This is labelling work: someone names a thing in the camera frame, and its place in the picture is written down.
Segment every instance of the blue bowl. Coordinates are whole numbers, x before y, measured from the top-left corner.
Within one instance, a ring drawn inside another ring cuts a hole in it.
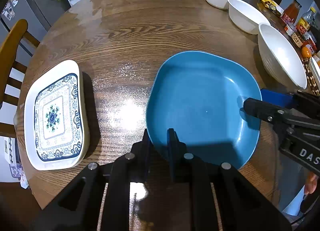
[[[175,54],[160,67],[147,105],[149,137],[165,158],[167,130],[202,160],[240,169],[259,138],[260,120],[244,113],[247,98],[261,100],[254,77],[234,61],[199,51]]]

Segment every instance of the screw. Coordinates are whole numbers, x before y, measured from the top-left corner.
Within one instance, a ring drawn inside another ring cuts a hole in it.
[[[132,160],[135,157],[135,155],[133,153],[126,153],[124,157],[127,160]]]
[[[98,164],[97,163],[89,163],[88,164],[88,168],[89,170],[94,170],[95,168],[98,167]]]
[[[288,132],[289,134],[293,134],[294,130],[293,130],[293,128],[288,127],[288,128],[287,128],[287,132]]]
[[[191,160],[191,159],[193,158],[193,154],[191,154],[191,153],[185,153],[185,154],[183,155],[183,157],[184,157],[186,160]]]
[[[221,167],[225,170],[230,170],[231,169],[231,164],[230,163],[222,163]]]

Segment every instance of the wood grain tabletop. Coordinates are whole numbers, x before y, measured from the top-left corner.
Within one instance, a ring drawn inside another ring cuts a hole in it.
[[[260,10],[257,0],[245,0]],[[264,10],[273,26],[276,17]],[[30,188],[44,208],[89,162],[105,164],[141,140],[150,90],[161,64],[186,50],[201,50],[236,61],[260,88],[286,90],[263,68],[257,36],[238,29],[228,11],[205,0],[81,0],[49,30],[36,49],[21,87],[16,132]],[[24,141],[24,102],[31,85],[64,60],[84,73],[90,146],[84,160],[64,170],[37,171]],[[131,211],[130,229],[189,230],[188,187],[172,184],[169,167],[155,151],[146,189],[149,196]],[[270,201],[278,200],[276,136],[262,122],[259,142],[240,172]]]

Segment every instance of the chair backrest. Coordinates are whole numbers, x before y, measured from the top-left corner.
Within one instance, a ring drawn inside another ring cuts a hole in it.
[[[34,47],[38,47],[40,42],[34,38],[28,31],[28,22],[20,19],[15,23],[0,48],[0,109],[2,103],[6,102],[17,106],[19,99],[5,94],[5,87],[11,85],[17,89],[21,88],[22,82],[9,77],[11,69],[17,69],[22,73],[26,73],[27,67],[18,63],[16,59],[17,49],[22,38],[27,40]],[[10,124],[0,123],[0,135],[7,137],[16,137],[14,126]]]

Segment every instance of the white square dish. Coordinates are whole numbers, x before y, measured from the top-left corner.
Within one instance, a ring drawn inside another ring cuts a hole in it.
[[[37,170],[74,167],[89,147],[82,73],[75,61],[53,67],[31,86],[24,108],[24,135]]]

